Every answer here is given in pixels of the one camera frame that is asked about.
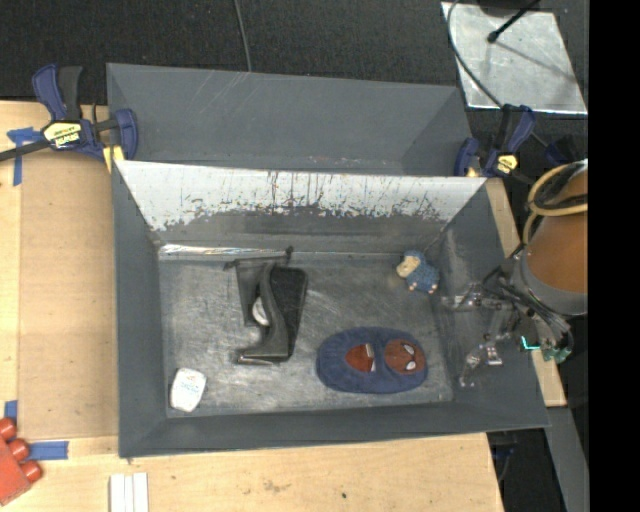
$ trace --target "slipper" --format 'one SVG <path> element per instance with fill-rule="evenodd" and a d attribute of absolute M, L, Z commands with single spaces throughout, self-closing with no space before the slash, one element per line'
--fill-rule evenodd
<path fill-rule="evenodd" d="M 356 327 L 327 338 L 318 349 L 323 384 L 351 393 L 398 393 L 424 382 L 427 361 L 411 334 L 383 327 Z"/>

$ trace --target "black floor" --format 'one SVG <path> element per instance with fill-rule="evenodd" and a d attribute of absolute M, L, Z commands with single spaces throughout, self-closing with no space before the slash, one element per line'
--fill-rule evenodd
<path fill-rule="evenodd" d="M 480 3 L 515 13 L 514 7 L 528 2 Z M 459 85 L 438 1 L 239 0 L 238 5 L 254 71 Z M 556 15 L 588 106 L 589 0 L 542 0 L 538 8 Z M 80 101 L 98 104 L 106 104 L 107 62 L 227 70 L 248 65 L 233 0 L 3 2 L 0 48 L 3 99 L 32 99 L 31 75 L 51 62 L 83 66 Z M 473 134 L 485 138 L 496 132 L 500 115 L 469 110 L 468 119 Z M 587 156 L 584 117 L 539 115 L 536 131 L 545 140 L 571 136 L 576 153 Z M 551 167 L 532 140 L 521 147 L 520 164 L 532 179 Z M 522 229 L 528 185 L 506 185 Z M 576 352 L 560 371 L 588 457 L 587 319 L 574 324 Z M 543 432 L 511 435 L 490 436 L 498 472 L 509 460 L 501 475 L 506 510 L 563 510 Z"/>

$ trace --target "red object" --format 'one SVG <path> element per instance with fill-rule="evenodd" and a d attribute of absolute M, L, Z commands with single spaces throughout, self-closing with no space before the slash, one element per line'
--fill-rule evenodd
<path fill-rule="evenodd" d="M 31 488 L 42 476 L 37 462 L 29 460 L 29 446 L 16 435 L 16 425 L 10 418 L 0 419 L 0 505 L 6 505 Z"/>

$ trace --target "wooden table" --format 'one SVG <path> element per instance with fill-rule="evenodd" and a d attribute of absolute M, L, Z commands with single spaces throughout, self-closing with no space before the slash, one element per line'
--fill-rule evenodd
<path fill-rule="evenodd" d="M 0 150 L 13 146 L 8 130 L 48 120 L 38 103 L 0 101 Z M 13 165 L 0 163 L 0 405 L 18 399 L 27 442 L 70 444 L 69 459 L 43 461 L 43 478 L 7 510 L 107 511 L 109 476 L 137 472 L 148 474 L 152 512 L 503 510 L 485 434 L 120 459 L 113 293 L 104 288 L 112 252 L 95 251 L 112 247 L 106 168 L 44 150 L 24 158 L 14 187 Z M 511 210 L 502 182 L 489 186 L 509 252 L 518 242 Z M 533 357 L 547 405 L 565 405 L 557 368 Z"/>

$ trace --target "blue clamp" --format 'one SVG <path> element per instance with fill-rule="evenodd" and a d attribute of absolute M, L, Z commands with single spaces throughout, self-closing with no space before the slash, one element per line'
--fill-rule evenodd
<path fill-rule="evenodd" d="M 125 158 L 135 156 L 138 131 L 131 110 L 120 109 L 113 118 L 100 123 L 82 118 L 77 91 L 81 73 L 80 66 L 58 69 L 56 64 L 48 64 L 33 75 L 33 90 L 38 101 L 49 111 L 51 122 L 40 130 L 39 140 L 0 153 L 0 161 L 49 147 L 54 151 L 75 151 L 104 162 L 106 145 L 100 140 L 99 133 L 109 129 L 118 129 L 118 143 Z"/>
<path fill-rule="evenodd" d="M 513 127 L 513 115 L 519 112 L 520 121 Z M 504 105 L 502 121 L 494 140 L 483 148 L 478 139 L 467 138 L 458 151 L 454 164 L 454 176 L 484 176 L 486 178 L 509 176 L 518 166 L 517 151 L 529 138 L 536 124 L 536 117 L 529 107 Z M 479 168 L 474 167 L 477 159 Z"/>

